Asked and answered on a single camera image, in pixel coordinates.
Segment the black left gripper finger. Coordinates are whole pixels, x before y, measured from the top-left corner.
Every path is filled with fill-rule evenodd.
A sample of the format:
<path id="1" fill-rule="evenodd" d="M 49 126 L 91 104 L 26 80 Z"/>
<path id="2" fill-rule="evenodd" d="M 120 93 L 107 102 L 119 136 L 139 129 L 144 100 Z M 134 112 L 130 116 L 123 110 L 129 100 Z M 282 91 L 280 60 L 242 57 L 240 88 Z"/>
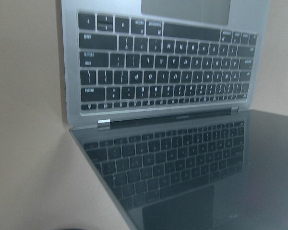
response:
<path id="1" fill-rule="evenodd" d="M 55 230 L 86 230 L 86 229 L 77 226 L 63 226 L 63 227 L 56 227 Z"/>

